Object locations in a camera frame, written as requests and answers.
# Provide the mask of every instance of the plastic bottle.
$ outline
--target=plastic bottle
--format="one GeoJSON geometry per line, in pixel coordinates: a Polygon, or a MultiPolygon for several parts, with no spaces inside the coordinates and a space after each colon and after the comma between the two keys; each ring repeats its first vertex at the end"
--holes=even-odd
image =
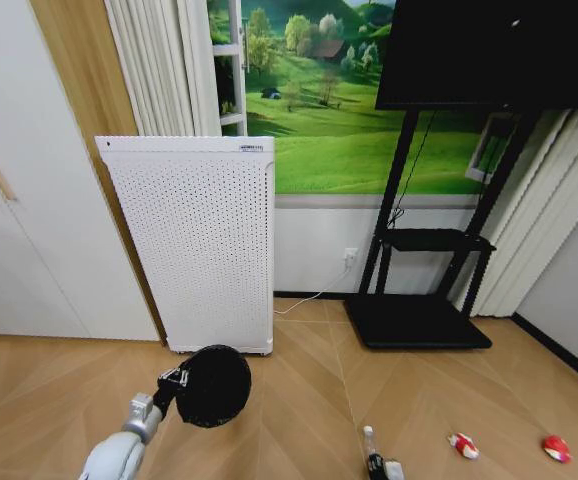
{"type": "Polygon", "coordinates": [[[362,428],[364,433],[365,457],[367,458],[367,469],[371,480],[404,480],[405,475],[402,465],[395,460],[386,460],[378,453],[376,447],[376,437],[373,428],[366,425],[362,428]]]}
{"type": "Polygon", "coordinates": [[[373,433],[373,428],[369,425],[365,425],[362,428],[362,432],[365,437],[364,447],[365,457],[367,459],[367,469],[369,470],[369,478],[371,480],[387,480],[385,462],[376,448],[376,439],[373,433]]]}

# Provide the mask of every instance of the herringbone floor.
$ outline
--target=herringbone floor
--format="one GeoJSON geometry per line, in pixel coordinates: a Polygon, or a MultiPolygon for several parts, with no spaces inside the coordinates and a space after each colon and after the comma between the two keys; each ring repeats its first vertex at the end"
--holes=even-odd
{"type": "MultiPolygon", "coordinates": [[[[202,430],[170,410],[141,478],[366,478],[358,431],[371,424],[408,480],[578,479],[578,375],[512,322],[478,325],[490,350],[375,353],[340,302],[277,316],[274,353],[248,358],[240,416],[202,430]],[[477,461],[449,447],[454,431],[474,438],[477,461]],[[571,464],[542,452],[548,433],[568,440],[571,464]]],[[[0,479],[76,478],[134,393],[180,359],[151,343],[0,337],[0,479]]]]}

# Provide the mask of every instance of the green hill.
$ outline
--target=green hill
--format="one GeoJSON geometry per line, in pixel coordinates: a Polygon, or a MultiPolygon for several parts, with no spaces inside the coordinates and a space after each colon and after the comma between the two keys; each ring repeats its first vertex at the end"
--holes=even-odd
{"type": "Polygon", "coordinates": [[[383,25],[369,36],[373,38],[388,37],[390,33],[391,33],[391,24],[383,25]]]}
{"type": "Polygon", "coordinates": [[[391,25],[393,8],[382,3],[365,3],[356,7],[356,12],[367,23],[377,27],[391,25]]]}
{"type": "Polygon", "coordinates": [[[365,22],[344,0],[242,0],[242,16],[247,18],[253,10],[262,7],[269,18],[271,28],[284,35],[287,20],[292,15],[304,15],[318,23],[327,13],[342,18],[345,34],[355,35],[365,22]]]}

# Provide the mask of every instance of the red and white toy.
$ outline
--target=red and white toy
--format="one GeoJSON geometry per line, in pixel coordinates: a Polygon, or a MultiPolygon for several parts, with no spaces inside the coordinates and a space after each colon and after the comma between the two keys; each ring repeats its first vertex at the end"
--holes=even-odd
{"type": "Polygon", "coordinates": [[[470,460],[475,460],[480,455],[480,452],[476,448],[470,437],[462,434],[455,433],[449,437],[449,443],[452,447],[455,447],[460,454],[470,460]]]}
{"type": "Polygon", "coordinates": [[[571,461],[571,454],[569,453],[569,446],[558,435],[549,435],[542,441],[542,448],[554,460],[560,463],[569,463],[571,461]]]}

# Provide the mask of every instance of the white radiator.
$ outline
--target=white radiator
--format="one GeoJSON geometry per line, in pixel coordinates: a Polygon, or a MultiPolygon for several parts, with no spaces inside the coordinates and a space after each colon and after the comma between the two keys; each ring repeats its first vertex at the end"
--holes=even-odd
{"type": "Polygon", "coordinates": [[[272,350],[273,138],[96,137],[173,351],[272,350]]]}

